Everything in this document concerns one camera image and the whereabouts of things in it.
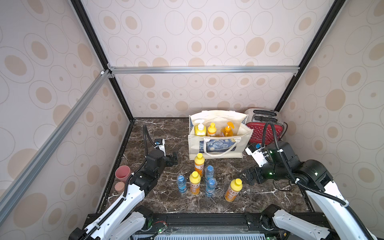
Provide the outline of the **yellow cap juice bottle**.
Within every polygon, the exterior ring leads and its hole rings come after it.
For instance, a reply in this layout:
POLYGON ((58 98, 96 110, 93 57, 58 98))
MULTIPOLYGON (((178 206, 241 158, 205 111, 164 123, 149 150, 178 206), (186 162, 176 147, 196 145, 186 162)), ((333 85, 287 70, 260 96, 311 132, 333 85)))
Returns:
POLYGON ((241 179, 237 178, 235 180, 232 180, 225 194, 225 199, 228 202, 233 202, 236 199, 239 192, 242 190, 242 188, 243 188, 243 182, 241 179))
POLYGON ((210 123, 209 127, 207 128, 207 136, 208 137, 215 137, 217 133, 217 128, 215 123, 210 123))
POLYGON ((198 195, 200 192, 201 176, 197 171, 190 174, 190 191, 193 195, 198 195))
POLYGON ((199 173, 199 175, 203 176, 205 166, 205 158, 202 153, 198 153, 195 157, 195 171, 199 173))

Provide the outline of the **yellow dish soap pump bottle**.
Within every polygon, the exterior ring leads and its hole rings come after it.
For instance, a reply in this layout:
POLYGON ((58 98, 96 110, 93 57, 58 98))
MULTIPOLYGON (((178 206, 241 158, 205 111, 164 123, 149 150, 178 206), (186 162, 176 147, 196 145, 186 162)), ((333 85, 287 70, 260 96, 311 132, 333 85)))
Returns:
POLYGON ((207 134, 207 128, 204 125, 204 119, 198 119, 195 121, 196 125, 194 126, 195 136, 205 137, 207 134))

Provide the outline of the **cream starry night shopping bag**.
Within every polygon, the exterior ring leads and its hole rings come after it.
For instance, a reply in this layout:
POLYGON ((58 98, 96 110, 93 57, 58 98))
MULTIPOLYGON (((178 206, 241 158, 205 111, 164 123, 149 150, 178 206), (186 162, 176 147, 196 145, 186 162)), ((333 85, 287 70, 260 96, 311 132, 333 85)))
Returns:
POLYGON ((242 158, 253 130, 246 126, 247 114, 235 111, 211 110, 189 116, 189 159, 194 160, 198 153, 202 153, 205 159, 227 159, 242 158), (204 125, 209 127, 210 123, 215 123, 217 133, 215 137, 195 136, 195 121, 204 119, 204 125), (235 126, 232 137, 221 137, 221 129, 227 126, 227 122, 232 122, 235 126))

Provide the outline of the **orange dish soap pump bottle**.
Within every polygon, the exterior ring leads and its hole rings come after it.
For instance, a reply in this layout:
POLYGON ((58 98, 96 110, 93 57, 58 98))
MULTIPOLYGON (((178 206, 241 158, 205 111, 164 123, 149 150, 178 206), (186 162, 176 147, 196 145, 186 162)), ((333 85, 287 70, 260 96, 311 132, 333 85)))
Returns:
POLYGON ((235 128, 232 122, 227 122, 227 126, 221 129, 221 137, 232 137, 234 135, 233 129, 235 128))

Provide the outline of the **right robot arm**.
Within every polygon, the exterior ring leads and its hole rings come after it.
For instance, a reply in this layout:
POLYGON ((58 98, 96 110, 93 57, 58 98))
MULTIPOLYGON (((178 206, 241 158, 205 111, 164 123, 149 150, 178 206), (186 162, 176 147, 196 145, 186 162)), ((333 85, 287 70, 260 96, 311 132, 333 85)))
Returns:
POLYGON ((332 226, 331 229, 316 226, 271 204, 260 218, 265 230, 279 228, 304 240, 376 239, 342 196, 327 168, 316 160, 300 161, 291 145, 280 141, 274 123, 264 124, 261 143, 250 144, 246 153, 256 164, 240 173, 245 183, 253 186, 268 180, 288 180, 316 203, 332 226))

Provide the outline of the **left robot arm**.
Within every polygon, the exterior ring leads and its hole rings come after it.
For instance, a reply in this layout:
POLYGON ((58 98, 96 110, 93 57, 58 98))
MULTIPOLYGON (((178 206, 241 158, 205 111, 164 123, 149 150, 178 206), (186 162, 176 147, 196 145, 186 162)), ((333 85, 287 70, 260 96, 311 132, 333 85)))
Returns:
POLYGON ((132 211, 158 184, 166 167, 178 164, 177 153, 167 155, 165 140, 152 140, 143 125, 145 160, 127 179, 119 198, 91 224, 81 230, 76 228, 70 240, 127 240, 137 231, 151 226, 152 212, 146 208, 132 211))

